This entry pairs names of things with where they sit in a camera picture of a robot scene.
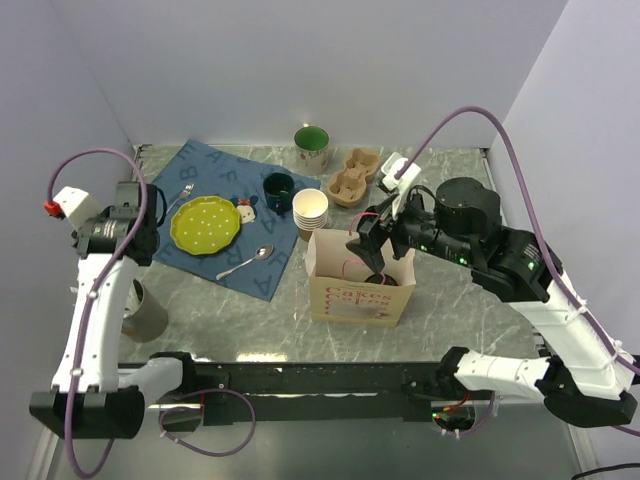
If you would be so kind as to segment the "cream cakes paper bag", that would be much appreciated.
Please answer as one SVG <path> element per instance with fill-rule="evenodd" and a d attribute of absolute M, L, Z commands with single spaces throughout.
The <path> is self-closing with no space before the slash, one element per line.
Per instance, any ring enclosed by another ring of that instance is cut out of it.
<path fill-rule="evenodd" d="M 311 317 L 315 321 L 394 327 L 416 286 L 414 253 L 395 260 L 391 243 L 386 242 L 381 250 L 383 272 L 398 285 L 365 283 L 374 272 L 346 248 L 355 237 L 335 229 L 318 229 L 311 235 L 305 257 Z"/>

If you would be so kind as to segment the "brown pulp cup carrier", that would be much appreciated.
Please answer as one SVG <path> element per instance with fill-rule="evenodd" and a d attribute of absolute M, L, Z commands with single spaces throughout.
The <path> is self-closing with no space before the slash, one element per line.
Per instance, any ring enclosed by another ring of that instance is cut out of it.
<path fill-rule="evenodd" d="M 361 203 L 380 165 L 373 149 L 354 148 L 344 158 L 343 168 L 328 182 L 327 195 L 337 205 L 354 208 Z"/>

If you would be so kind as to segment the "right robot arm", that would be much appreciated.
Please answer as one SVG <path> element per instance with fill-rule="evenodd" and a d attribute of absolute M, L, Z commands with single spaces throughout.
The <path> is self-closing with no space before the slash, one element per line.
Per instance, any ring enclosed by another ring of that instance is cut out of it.
<path fill-rule="evenodd" d="M 638 405 L 630 392 L 639 381 L 638 359 L 599 334 L 561 274 L 561 262 L 544 261 L 533 233 L 504 226 L 499 195 L 480 182 L 468 177 L 444 182 L 431 194 L 431 212 L 422 198 L 427 191 L 411 187 L 398 215 L 392 213 L 397 193 L 369 207 L 347 249 L 376 275 L 385 267 L 385 245 L 396 260 L 415 250 L 469 269 L 474 284 L 529 321 L 550 353 L 517 359 L 452 347 L 426 392 L 452 399 L 467 391 L 519 396 L 543 403 L 577 427 L 625 430 Z"/>

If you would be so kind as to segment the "black cup lid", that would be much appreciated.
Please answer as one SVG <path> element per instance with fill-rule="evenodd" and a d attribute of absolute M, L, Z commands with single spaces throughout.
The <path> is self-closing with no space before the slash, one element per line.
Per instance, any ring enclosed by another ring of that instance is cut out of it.
<path fill-rule="evenodd" d="M 379 285 L 387 285 L 387 286 L 397 286 L 398 282 L 390 275 L 382 273 L 374 273 L 368 276 L 365 280 L 365 283 L 379 284 Z"/>

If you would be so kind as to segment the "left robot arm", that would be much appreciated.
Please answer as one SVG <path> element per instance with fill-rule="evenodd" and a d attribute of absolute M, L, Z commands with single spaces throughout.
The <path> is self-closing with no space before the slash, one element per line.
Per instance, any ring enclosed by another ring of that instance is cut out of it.
<path fill-rule="evenodd" d="M 186 352 L 157 353 L 125 377 L 118 370 L 126 302 L 137 270 L 158 249 L 164 195 L 153 185 L 122 181 L 114 204 L 102 207 L 87 192 L 65 187 L 45 209 L 73 227 L 78 290 L 63 358 L 49 391 L 32 394 L 29 411 L 61 438 L 132 439 L 149 405 L 165 395 L 185 402 L 198 389 Z"/>

